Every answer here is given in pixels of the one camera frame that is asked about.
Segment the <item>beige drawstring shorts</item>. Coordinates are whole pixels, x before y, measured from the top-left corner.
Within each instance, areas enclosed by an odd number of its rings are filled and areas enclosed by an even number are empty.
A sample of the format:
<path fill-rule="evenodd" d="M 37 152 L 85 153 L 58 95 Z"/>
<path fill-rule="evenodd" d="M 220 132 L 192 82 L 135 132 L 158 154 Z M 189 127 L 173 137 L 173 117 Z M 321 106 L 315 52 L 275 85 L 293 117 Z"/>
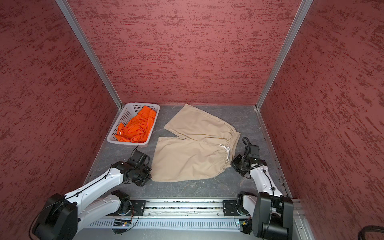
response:
<path fill-rule="evenodd" d="M 229 123 L 188 104 L 164 128 L 174 136 L 158 139 L 151 165 L 154 182 L 220 175 L 230 167 L 241 136 Z"/>

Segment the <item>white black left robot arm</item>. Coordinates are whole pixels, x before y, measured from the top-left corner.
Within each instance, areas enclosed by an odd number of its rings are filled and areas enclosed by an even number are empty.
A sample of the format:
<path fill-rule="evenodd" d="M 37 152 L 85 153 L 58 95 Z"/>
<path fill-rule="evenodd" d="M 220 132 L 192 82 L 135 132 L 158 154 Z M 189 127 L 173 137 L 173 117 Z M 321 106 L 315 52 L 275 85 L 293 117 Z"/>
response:
<path fill-rule="evenodd" d="M 135 209 L 128 194 L 115 190 L 103 199 L 100 197 L 122 183 L 142 187 L 150 179 L 150 172 L 147 164 L 119 161 L 79 189 L 52 195 L 31 223 L 29 238 L 71 240 L 83 228 L 109 214 L 133 219 Z"/>

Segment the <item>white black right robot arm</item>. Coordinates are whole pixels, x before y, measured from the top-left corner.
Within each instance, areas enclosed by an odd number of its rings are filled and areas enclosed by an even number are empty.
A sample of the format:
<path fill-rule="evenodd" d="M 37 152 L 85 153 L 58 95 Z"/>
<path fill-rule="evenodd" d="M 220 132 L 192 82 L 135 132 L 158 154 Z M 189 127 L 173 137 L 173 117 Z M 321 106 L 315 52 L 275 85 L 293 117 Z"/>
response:
<path fill-rule="evenodd" d="M 291 240 L 293 238 L 294 204 L 273 182 L 265 161 L 246 159 L 238 155 L 231 166 L 242 177 L 250 175 L 259 191 L 257 194 L 240 192 L 237 211 L 249 216 L 240 221 L 243 234 L 253 234 L 263 240 Z"/>

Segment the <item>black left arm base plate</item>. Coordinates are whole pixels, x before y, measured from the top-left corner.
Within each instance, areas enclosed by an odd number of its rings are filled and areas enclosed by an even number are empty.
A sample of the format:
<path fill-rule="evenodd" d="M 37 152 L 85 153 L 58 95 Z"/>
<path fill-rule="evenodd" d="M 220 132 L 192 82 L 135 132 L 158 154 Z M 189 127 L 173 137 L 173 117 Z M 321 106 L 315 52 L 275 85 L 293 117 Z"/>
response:
<path fill-rule="evenodd" d="M 143 216 L 146 207 L 146 200 L 129 200 L 124 201 L 118 210 L 119 216 Z"/>

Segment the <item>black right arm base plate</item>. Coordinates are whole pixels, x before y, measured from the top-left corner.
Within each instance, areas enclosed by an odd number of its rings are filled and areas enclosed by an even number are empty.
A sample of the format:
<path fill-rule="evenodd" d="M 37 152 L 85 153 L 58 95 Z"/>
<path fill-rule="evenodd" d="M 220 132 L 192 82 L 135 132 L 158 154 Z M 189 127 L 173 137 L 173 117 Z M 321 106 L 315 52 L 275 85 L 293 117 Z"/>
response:
<path fill-rule="evenodd" d="M 239 211 L 236 200 L 223 200 L 223 214 L 225 217 L 247 216 Z"/>

